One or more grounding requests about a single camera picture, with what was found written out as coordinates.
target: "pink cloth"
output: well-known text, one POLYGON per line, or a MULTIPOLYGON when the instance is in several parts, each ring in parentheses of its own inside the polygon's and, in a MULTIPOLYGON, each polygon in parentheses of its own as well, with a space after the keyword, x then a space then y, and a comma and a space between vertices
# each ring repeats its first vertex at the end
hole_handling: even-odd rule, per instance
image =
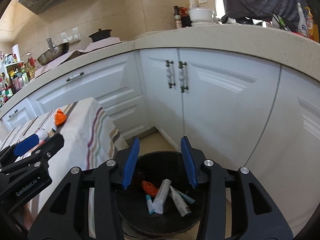
POLYGON ((105 48, 105 47, 108 47, 108 46, 111 46, 114 44, 118 44, 118 43, 121 43, 119 38, 110 37, 107 39, 103 39, 101 41, 96 41, 96 42, 90 43, 86 49, 77 49, 77 50, 70 51, 70 52, 56 58, 55 60, 53 60, 49 64, 36 70, 35 77, 37 78, 37 77, 41 76, 42 74, 48 72, 49 70, 52 70, 52 69, 58 67, 59 65, 61 65, 62 63, 66 62, 68 60, 71 60, 75 57, 79 57, 79 56, 87 54, 91 51, 94 51, 97 49, 102 49, 102 48, 105 48))

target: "striped towel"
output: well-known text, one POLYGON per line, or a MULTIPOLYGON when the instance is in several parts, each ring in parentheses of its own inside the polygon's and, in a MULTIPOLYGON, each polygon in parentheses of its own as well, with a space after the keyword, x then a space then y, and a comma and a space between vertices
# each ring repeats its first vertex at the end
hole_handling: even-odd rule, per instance
MULTIPOLYGON (((57 130, 63 135, 65 144, 49 162, 52 184, 29 203, 33 217, 37 216, 72 167, 77 166, 82 170, 97 168, 103 162, 112 159, 118 150, 128 147, 110 117, 94 98, 87 98, 60 109, 68 116, 65 124, 57 130)), ((39 129, 49 132, 56 111, 51 111, 13 129, 3 142, 1 149, 24 140, 39 129)), ((30 155, 31 151, 19 157, 18 160, 30 155)), ((90 194, 89 206, 93 206, 92 194, 90 194)), ((92 211, 93 209, 90 208, 90 217, 93 217, 92 211)))

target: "blue gripper pad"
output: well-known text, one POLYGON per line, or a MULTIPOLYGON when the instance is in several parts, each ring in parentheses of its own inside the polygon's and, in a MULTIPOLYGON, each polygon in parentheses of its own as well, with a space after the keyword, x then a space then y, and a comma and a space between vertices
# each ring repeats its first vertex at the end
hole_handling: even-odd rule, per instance
POLYGON ((15 156, 23 156, 28 151, 30 151, 33 147, 39 144, 39 137, 36 134, 29 136, 28 138, 24 139, 21 143, 17 144, 15 147, 13 154, 15 156))
POLYGON ((196 188, 198 186, 198 180, 196 177, 196 166, 191 155, 192 148, 189 144, 189 141, 187 142, 187 140, 188 139, 186 139, 185 137, 182 137, 181 139, 181 153, 189 183, 193 188, 196 188))
POLYGON ((139 141, 139 138, 136 138, 133 142, 127 162, 125 163, 125 166, 124 166, 123 180, 121 184, 123 189, 127 189, 127 187, 131 184, 131 179, 133 176, 134 169, 136 167, 139 151, 140 151, 140 141, 139 141))

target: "drawer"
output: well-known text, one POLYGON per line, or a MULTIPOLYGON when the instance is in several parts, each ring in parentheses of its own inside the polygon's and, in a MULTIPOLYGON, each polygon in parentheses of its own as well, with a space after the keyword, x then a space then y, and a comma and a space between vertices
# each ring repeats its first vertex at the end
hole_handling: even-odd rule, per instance
POLYGON ((141 94, 134 53, 126 53, 66 74, 29 98, 36 113, 44 114, 89 97, 107 108, 141 94))
POLYGON ((2 121, 8 130, 11 131, 15 127, 25 124, 36 117, 37 115, 33 110, 29 99, 25 98, 6 113, 2 117, 2 121))

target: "beige countertop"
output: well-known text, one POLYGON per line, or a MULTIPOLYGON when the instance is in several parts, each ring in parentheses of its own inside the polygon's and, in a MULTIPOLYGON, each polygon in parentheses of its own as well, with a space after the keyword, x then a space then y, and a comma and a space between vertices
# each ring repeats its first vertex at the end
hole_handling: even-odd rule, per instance
POLYGON ((150 48, 201 48, 268 59, 320 81, 320 44, 294 33, 252 25, 214 25, 145 33, 134 41, 98 49, 48 71, 16 93, 0 109, 2 118, 34 91, 77 68, 118 54, 150 48))

